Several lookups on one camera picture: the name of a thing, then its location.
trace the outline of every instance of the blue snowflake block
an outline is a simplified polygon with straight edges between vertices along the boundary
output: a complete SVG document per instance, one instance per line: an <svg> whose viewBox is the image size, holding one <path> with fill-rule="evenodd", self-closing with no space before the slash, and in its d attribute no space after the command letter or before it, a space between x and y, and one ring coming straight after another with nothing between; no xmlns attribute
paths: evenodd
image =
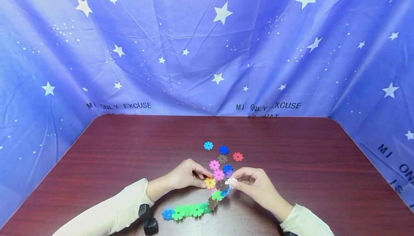
<svg viewBox="0 0 414 236"><path fill-rule="evenodd" d="M169 221L173 219L173 214L175 214L175 211L172 209L166 209L164 212L162 212L162 217L164 220Z"/></svg>
<svg viewBox="0 0 414 236"><path fill-rule="evenodd" d="M206 149L207 151L210 151L211 149L213 149L214 144L210 141L207 141L204 143L204 149Z"/></svg>

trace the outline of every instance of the wooden table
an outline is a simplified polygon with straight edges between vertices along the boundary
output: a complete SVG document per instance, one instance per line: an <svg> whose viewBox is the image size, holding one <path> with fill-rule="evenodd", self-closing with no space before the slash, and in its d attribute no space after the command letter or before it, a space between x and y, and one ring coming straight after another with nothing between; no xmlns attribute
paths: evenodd
<svg viewBox="0 0 414 236"><path fill-rule="evenodd" d="M205 141L214 149L206 151ZM182 160L208 167L218 148L244 155L235 168L261 167L291 203L324 220L336 236L409 235L414 215L339 124L325 118L106 115L96 119L11 220L2 236L49 236L68 220L141 179L155 179ZM203 203L209 190L184 189L153 208L158 235L279 235L277 222L233 190L215 214L182 223L161 212ZM139 223L116 235L144 235Z"/></svg>

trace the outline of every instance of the finger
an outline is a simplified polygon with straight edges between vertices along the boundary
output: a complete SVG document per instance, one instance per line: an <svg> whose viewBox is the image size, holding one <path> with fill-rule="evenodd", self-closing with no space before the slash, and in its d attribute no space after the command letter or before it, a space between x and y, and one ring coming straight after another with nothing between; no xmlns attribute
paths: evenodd
<svg viewBox="0 0 414 236"><path fill-rule="evenodd" d="M243 167L239 168L232 174L232 178L240 179L243 176L253 176L257 173L257 168L249 168L249 167Z"/></svg>
<svg viewBox="0 0 414 236"><path fill-rule="evenodd" d="M204 180L204 175L199 173L199 172L195 172L197 174L197 176L201 179Z"/></svg>
<svg viewBox="0 0 414 236"><path fill-rule="evenodd" d="M210 178L213 177L213 173L206 170L203 166L199 165L196 162L193 163L193 171L204 174L205 176L210 177Z"/></svg>
<svg viewBox="0 0 414 236"><path fill-rule="evenodd" d="M237 190L245 193L246 195L253 197L254 188L251 185L244 184L243 182L231 182L230 185Z"/></svg>
<svg viewBox="0 0 414 236"><path fill-rule="evenodd" d="M198 188L206 189L207 186L204 184L204 181L199 179L193 179L193 186L196 186Z"/></svg>

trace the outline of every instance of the star-patterned backdrop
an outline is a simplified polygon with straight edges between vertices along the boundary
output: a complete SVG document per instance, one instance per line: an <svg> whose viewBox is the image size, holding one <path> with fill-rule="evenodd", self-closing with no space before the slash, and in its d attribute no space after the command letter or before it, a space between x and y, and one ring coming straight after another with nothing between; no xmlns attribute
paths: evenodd
<svg viewBox="0 0 414 236"><path fill-rule="evenodd" d="M0 227L102 114L330 117L413 208L413 3L0 0Z"/></svg>

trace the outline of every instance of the forearm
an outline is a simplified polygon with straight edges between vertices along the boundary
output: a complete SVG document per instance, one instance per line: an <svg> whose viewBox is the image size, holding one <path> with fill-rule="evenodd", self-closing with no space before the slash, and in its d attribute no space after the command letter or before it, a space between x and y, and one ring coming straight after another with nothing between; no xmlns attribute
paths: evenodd
<svg viewBox="0 0 414 236"><path fill-rule="evenodd" d="M153 206L153 202L161 197L158 193L152 193L155 200L149 198L147 195L149 186L150 183L146 179L129 185L114 197L73 218L53 236L108 236L128 227L139 218L138 210L141 204Z"/></svg>
<svg viewBox="0 0 414 236"><path fill-rule="evenodd" d="M297 236L334 236L329 226L309 209L295 204L290 214L281 221L284 232L292 232Z"/></svg>

